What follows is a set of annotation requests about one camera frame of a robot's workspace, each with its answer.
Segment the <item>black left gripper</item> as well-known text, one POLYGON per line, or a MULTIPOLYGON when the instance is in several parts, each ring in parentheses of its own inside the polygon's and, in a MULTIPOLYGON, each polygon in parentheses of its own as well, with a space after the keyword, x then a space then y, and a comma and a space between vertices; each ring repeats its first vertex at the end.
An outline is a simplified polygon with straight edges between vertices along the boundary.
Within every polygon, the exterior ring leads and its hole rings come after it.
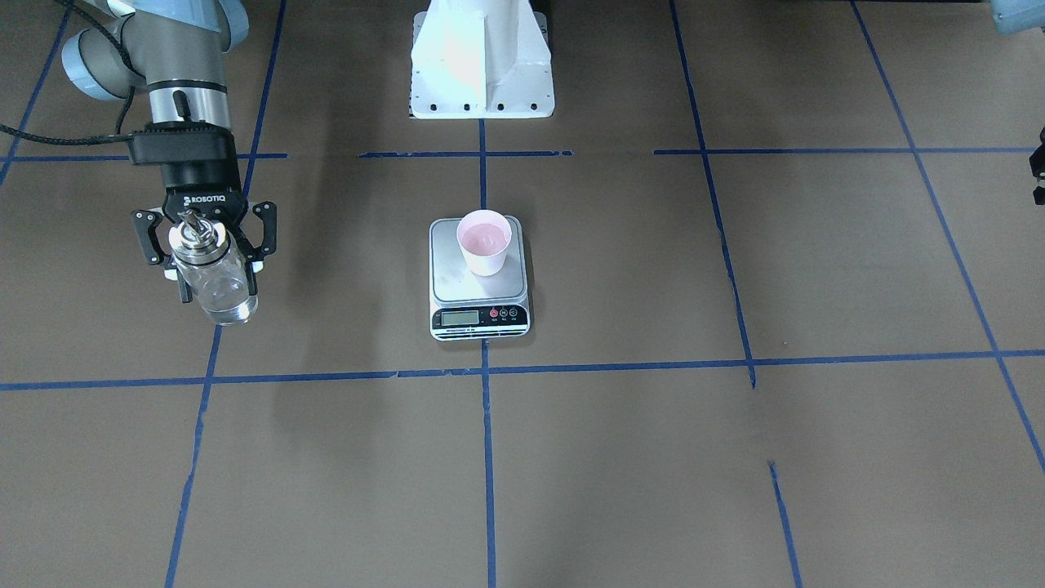
POLYGON ((1038 206, 1045 205, 1045 187, 1044 187, 1044 157, 1045 157, 1045 146, 1038 146, 1037 149, 1029 156, 1029 167, 1031 174, 1034 174, 1035 182, 1037 186, 1034 187, 1034 204, 1038 206))

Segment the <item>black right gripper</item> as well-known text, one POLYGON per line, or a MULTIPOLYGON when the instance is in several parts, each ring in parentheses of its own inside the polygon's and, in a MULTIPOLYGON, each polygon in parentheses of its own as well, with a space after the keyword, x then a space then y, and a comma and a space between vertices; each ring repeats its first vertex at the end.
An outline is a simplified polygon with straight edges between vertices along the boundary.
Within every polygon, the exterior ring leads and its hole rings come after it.
POLYGON ((217 221, 225 229, 238 234, 238 250, 245 258, 247 291, 258 293, 256 275, 264 268, 265 257, 278 248, 278 209, 275 203, 264 201, 247 204, 240 182, 238 160, 201 160, 186 163, 162 164, 165 196, 162 211, 159 208, 138 209, 131 213, 136 238, 146 264, 163 271, 164 278, 178 284, 180 301, 193 302, 193 290, 180 275, 171 253, 160 243, 159 228, 166 219, 180 224, 180 214, 193 209, 209 221, 217 221), (242 229, 247 209, 261 224, 261 241, 254 245, 242 229))

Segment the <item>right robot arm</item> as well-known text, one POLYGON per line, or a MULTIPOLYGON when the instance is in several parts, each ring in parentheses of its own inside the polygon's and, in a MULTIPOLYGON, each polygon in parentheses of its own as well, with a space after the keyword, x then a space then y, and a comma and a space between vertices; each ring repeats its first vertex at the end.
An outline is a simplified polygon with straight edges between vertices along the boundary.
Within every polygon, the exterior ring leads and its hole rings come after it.
POLYGON ((146 263, 214 323, 256 312, 256 275, 277 246, 277 209, 247 201, 223 57, 249 33, 239 1, 97 1, 112 16, 62 49, 71 83, 97 100, 145 96, 152 120, 116 131, 135 165, 157 165, 165 196, 135 211, 146 263))

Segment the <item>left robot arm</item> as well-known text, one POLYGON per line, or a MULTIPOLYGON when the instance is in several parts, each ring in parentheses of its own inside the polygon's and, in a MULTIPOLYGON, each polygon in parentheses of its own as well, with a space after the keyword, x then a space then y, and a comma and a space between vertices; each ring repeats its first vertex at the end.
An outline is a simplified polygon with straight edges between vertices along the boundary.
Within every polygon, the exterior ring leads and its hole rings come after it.
MULTIPOLYGON (((989 1, 993 22, 1002 34, 1031 29, 1044 30, 1044 1, 989 1)), ((1040 145, 1029 156, 1034 175, 1034 204, 1044 204, 1044 127, 1038 134, 1040 145)))

